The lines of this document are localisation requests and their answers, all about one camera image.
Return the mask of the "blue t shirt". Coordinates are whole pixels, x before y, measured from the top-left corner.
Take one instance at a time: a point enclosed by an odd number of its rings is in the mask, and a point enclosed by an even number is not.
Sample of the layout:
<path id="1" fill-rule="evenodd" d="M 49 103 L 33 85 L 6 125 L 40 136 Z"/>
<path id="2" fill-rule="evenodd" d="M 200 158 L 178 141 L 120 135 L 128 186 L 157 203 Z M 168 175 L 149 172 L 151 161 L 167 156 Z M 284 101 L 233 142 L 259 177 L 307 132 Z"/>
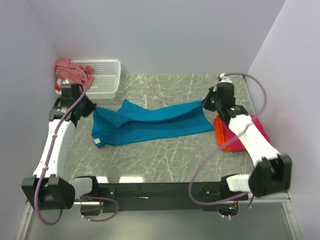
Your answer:
<path id="1" fill-rule="evenodd" d="M 95 145 L 123 146 L 157 139 L 194 135 L 214 130 L 201 101 L 149 110 L 127 99 L 117 111 L 97 107 L 91 135 Z"/>

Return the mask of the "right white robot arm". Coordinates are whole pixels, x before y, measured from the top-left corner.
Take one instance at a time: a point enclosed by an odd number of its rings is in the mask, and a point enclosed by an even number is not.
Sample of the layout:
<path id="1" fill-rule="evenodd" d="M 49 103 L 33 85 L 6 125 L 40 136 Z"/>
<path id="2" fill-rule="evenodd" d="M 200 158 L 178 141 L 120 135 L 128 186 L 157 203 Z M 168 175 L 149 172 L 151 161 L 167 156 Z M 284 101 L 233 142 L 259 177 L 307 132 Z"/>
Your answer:
<path id="1" fill-rule="evenodd" d="M 217 112 L 222 124 L 236 135 L 254 165 L 250 174 L 225 178 L 226 183 L 219 187 L 222 198 L 230 200 L 237 192 L 262 197 L 290 188 L 292 159 L 276 150 L 254 124 L 256 117 L 251 116 L 242 105 L 236 104 L 232 83 L 219 82 L 215 87 L 210 87 L 202 106 Z"/>

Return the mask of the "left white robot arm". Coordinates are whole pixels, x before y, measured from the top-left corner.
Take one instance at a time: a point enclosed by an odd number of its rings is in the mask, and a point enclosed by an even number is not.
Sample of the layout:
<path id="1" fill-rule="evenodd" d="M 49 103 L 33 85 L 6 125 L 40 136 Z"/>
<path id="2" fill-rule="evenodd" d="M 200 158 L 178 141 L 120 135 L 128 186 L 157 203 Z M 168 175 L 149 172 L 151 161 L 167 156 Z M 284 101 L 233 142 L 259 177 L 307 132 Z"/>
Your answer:
<path id="1" fill-rule="evenodd" d="M 80 118 L 89 116 L 96 105 L 74 83 L 60 86 L 61 97 L 48 113 L 48 135 L 38 166 L 32 177 L 22 180 L 21 188 L 35 210 L 70 209 L 75 200 L 84 196 L 96 200 L 100 188 L 95 176 L 81 176 L 73 181 L 64 179 L 69 145 Z"/>

